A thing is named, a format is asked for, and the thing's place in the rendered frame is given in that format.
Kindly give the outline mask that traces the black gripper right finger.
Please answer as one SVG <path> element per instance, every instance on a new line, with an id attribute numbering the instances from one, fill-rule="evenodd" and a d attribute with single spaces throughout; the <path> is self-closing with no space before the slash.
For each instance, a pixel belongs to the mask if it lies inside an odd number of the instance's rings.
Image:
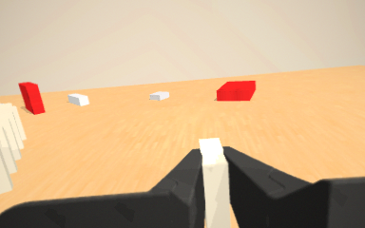
<path id="1" fill-rule="evenodd" d="M 231 146 L 222 149 L 239 228 L 365 228 L 365 176 L 309 182 Z"/>

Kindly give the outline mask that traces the red rectangular block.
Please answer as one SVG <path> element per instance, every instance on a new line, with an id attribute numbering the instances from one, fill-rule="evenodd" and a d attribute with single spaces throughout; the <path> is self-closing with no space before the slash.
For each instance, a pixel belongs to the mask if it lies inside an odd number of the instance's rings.
<path id="1" fill-rule="evenodd" d="M 18 83 L 18 85 L 27 110 L 34 115 L 45 113 L 38 85 L 29 82 Z"/>
<path id="2" fill-rule="evenodd" d="M 217 101 L 250 101 L 256 81 L 226 82 L 217 90 Z"/>

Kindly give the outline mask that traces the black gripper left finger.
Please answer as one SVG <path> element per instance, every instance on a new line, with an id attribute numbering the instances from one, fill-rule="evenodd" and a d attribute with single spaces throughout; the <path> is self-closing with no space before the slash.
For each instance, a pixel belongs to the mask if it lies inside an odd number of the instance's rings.
<path id="1" fill-rule="evenodd" d="M 204 228 L 202 152 L 192 149 L 148 191 L 12 205 L 0 228 Z"/>

